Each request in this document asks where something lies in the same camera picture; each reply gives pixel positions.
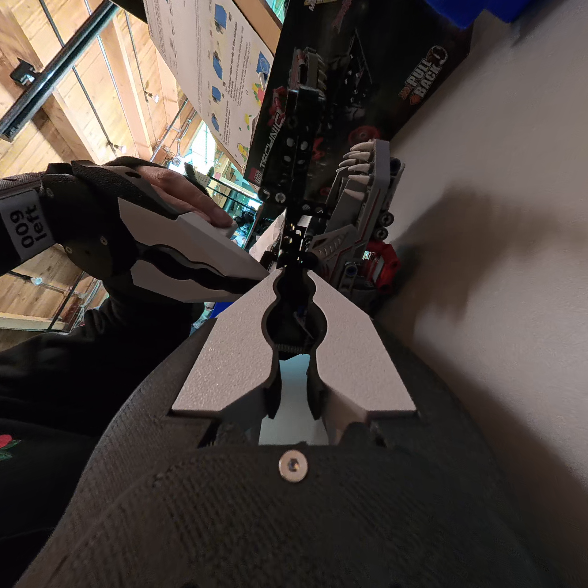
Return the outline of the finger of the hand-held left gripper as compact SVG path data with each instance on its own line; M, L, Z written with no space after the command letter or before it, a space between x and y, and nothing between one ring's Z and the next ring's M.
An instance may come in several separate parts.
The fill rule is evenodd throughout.
M250 254L194 212L172 220L121 198L118 202L122 222L144 246L182 263L207 266L224 277L261 281L268 276Z
M130 278L183 303L234 302L249 291L249 259L137 259Z

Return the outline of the black ceiling rail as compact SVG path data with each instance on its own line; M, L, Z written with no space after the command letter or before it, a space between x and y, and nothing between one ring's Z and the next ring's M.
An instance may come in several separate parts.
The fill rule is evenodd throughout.
M44 105L61 79L75 67L77 60L95 38L113 20L119 6L103 1L64 44L48 65L33 77L24 91L1 118L1 139L12 142L14 137Z

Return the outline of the black toy box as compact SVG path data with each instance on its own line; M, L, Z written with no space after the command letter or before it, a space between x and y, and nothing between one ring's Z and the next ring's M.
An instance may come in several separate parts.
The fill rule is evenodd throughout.
M351 147L389 141L467 57L460 30L425 1L289 1L245 179L260 186L269 148L286 128L293 67L306 48L326 65L326 104L312 146L307 192L326 195Z

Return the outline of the white desk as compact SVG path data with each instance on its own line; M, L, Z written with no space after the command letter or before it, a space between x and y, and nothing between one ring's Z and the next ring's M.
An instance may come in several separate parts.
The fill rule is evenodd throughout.
M461 400L570 587L587 587L587 1L484 12L394 138L399 293L378 320Z

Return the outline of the white instruction poster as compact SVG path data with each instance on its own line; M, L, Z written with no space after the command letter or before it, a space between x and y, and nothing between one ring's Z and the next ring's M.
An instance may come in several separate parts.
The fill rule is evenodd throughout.
M281 23L266 1L144 1L151 40L224 153L245 173Z

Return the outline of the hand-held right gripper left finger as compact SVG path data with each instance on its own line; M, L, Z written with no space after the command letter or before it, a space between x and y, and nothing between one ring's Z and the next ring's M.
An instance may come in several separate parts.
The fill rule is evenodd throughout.
M172 413L219 420L274 417L281 400L278 352L267 319L277 304L274 270L221 312L207 337Z

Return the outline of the black brick-built toy chassis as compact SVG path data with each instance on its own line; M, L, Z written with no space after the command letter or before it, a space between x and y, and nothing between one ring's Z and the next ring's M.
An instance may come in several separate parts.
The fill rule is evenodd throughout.
M280 270L277 305L270 311L268 331L280 351L302 353L313 341L306 326L309 290L304 270L312 268L305 253L305 237L298 222L304 214L307 176L313 143L326 105L325 63L313 48L293 55L282 125L269 150L263 171L262 193L284 212L276 245L275 268Z

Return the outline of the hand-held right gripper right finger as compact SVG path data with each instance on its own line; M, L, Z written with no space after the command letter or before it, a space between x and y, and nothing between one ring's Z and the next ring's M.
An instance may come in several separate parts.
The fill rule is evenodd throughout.
M338 443L352 423L414 416L413 399L371 318L315 272L307 274L326 324L312 367L325 391L320 418L329 443Z

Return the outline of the black track light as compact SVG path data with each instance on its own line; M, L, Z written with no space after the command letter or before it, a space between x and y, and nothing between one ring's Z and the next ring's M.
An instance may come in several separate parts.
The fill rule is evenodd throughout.
M26 88L36 81L39 73L33 64L18 58L17 66L11 71L10 78L20 87Z

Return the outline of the blue plastic bin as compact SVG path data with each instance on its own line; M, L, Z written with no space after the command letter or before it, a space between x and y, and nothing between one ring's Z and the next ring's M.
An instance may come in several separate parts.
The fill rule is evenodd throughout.
M483 11L488 11L500 21L510 24L533 1L426 1L426 3L460 29L466 29Z

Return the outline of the person's left hand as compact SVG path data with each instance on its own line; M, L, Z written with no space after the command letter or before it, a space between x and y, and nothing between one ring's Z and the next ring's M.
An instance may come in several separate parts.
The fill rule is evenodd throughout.
M147 180L157 194L181 213L193 212L212 226L228 229L233 219L207 194L182 174L158 166L137 166L135 172Z

